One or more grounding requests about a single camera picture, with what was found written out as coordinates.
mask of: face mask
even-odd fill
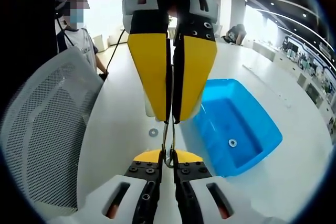
[[[84,27],[84,10],[71,9],[70,16],[66,17],[68,26],[73,29],[81,29]]]

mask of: person sitting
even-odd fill
[[[246,31],[245,27],[243,24],[238,24],[234,27],[232,27],[225,36],[222,38],[227,42],[227,43],[233,43],[236,45],[241,45],[243,42],[243,39],[246,36]]]

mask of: black strap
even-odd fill
[[[58,45],[58,53],[59,54],[68,49],[67,44],[65,43],[65,34],[64,33],[65,33],[64,31],[61,31],[56,36],[57,45]]]

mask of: white table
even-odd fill
[[[82,144],[79,208],[88,193],[114,175],[124,174],[136,155],[162,143],[163,123],[145,116],[143,89],[127,45],[117,49],[109,72]],[[332,144],[319,110],[292,77],[248,48],[218,44],[209,78],[240,81],[279,127],[282,143],[258,165],[227,180],[249,196],[262,214],[291,220],[310,199],[329,161]],[[148,135],[153,127],[159,129],[157,137]],[[213,172],[192,122],[176,127],[176,141],[177,148],[203,156]],[[173,173],[166,167],[160,190],[154,223],[181,223]]]

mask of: cable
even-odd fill
[[[71,45],[74,47],[74,44],[72,43],[71,39],[68,37],[68,35],[65,33],[64,29],[62,28],[62,25],[59,21],[59,18],[57,18],[57,23],[61,31],[64,33],[65,37],[67,37],[68,41],[71,43]]]
[[[107,67],[106,67],[106,71],[107,71],[107,72],[108,72],[108,70],[109,70],[109,65],[110,65],[110,63],[111,63],[111,60],[112,60],[112,58],[113,58],[113,56],[114,56],[114,53],[115,53],[115,51],[116,51],[116,49],[117,49],[117,47],[118,47],[118,45],[119,45],[119,43],[120,43],[121,37],[122,37],[122,35],[124,34],[124,32],[125,32],[125,29],[122,31],[122,33],[121,33],[121,35],[120,35],[120,37],[119,37],[119,39],[118,39],[117,45],[116,45],[116,47],[115,47],[115,49],[114,49],[114,51],[113,51],[113,54],[112,54],[112,56],[111,56],[111,59],[110,59],[109,63],[107,64]]]

